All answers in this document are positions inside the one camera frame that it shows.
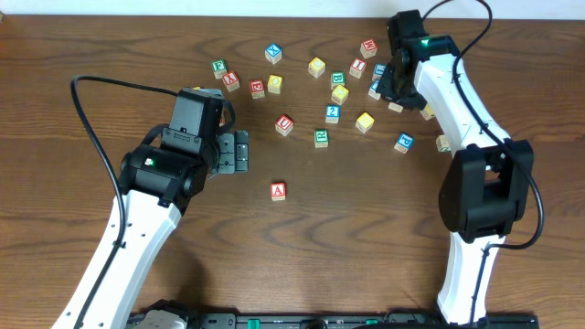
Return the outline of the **red A block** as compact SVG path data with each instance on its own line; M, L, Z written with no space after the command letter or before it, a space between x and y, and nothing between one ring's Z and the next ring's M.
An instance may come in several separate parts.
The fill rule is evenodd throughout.
M284 182L271 184L271 200L282 201L286 198L286 184Z

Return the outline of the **blue 2 block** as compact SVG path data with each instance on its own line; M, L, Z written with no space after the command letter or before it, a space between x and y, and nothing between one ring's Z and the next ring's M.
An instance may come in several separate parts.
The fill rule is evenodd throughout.
M338 123L341 107L339 105L327 105L325 110L326 123Z

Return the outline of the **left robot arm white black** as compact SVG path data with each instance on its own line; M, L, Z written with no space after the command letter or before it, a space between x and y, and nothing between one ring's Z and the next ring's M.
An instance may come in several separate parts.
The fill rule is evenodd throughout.
M208 175L247 172L249 135L220 132L211 139L208 164L180 146L199 146L201 137L156 125L122 161L112 212L88 268L58 320L57 328L123 328L144 280L167 238L176 229Z

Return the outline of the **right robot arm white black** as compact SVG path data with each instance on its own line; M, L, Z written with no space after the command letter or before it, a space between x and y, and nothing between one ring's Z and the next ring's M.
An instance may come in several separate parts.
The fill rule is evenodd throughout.
M439 193L441 219L451 233L436 301L441 319L479 327L488 320L485 297L497 253L511 247L505 238L524 215L528 193L538 191L534 152L494 121L451 37L412 33L392 37L390 48L379 93L413 110L431 107L452 153Z

